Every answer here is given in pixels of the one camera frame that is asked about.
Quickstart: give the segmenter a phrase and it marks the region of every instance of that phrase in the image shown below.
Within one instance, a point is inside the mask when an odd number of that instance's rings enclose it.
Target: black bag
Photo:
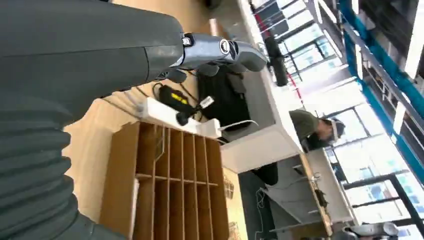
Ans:
[[[245,100],[243,75],[234,73],[229,68],[221,66],[215,76],[205,76],[197,73],[197,88],[199,99],[213,97],[215,102],[202,109],[201,113],[208,119],[218,119],[221,126],[250,120],[248,105]],[[246,122],[226,129],[235,131],[249,126]]]

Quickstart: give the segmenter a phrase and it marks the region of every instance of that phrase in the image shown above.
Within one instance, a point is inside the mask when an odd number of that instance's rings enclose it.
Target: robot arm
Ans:
[[[95,98],[174,68],[266,64],[248,44],[224,40],[232,55],[182,32],[171,16],[100,1],[0,1],[0,239],[123,239],[78,211],[63,127]],[[200,61],[205,41],[217,55]]]
[[[361,239],[398,239],[399,230],[392,222],[364,224],[344,227],[334,233],[331,240],[361,240]]]

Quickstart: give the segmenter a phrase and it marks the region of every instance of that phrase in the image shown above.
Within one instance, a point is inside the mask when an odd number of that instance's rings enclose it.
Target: white counter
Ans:
[[[238,0],[238,5],[250,42],[253,45],[263,43],[248,1]],[[258,128],[250,126],[244,136],[239,133],[238,139],[221,147],[224,166],[241,173],[302,153],[289,115],[290,110],[301,106],[295,92],[288,86],[277,87],[266,68],[260,73],[247,73],[244,81],[247,83],[246,101],[252,119],[268,121],[259,122]],[[251,81],[257,81],[261,87],[252,85]]]

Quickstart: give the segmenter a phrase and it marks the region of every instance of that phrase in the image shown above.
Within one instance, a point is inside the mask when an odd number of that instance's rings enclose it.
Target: green shirt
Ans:
[[[302,141],[309,135],[315,133],[320,123],[320,119],[312,113],[305,110],[294,110],[289,112],[291,120],[294,124],[297,136]]]

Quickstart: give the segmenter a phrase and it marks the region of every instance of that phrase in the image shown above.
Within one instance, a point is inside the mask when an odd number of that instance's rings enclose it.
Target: white table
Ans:
[[[337,180],[324,149],[310,151],[306,154],[306,158],[312,172],[319,176],[316,185],[325,194],[325,200],[328,202],[327,211],[331,221],[339,223],[354,220],[355,215],[348,202],[345,190]]]
[[[248,1],[238,0],[252,44],[263,43]],[[250,115],[257,120],[240,137],[221,147],[224,166],[236,173],[255,169],[303,152],[289,111],[301,107],[300,99],[288,86],[277,87],[265,68],[244,75]]]

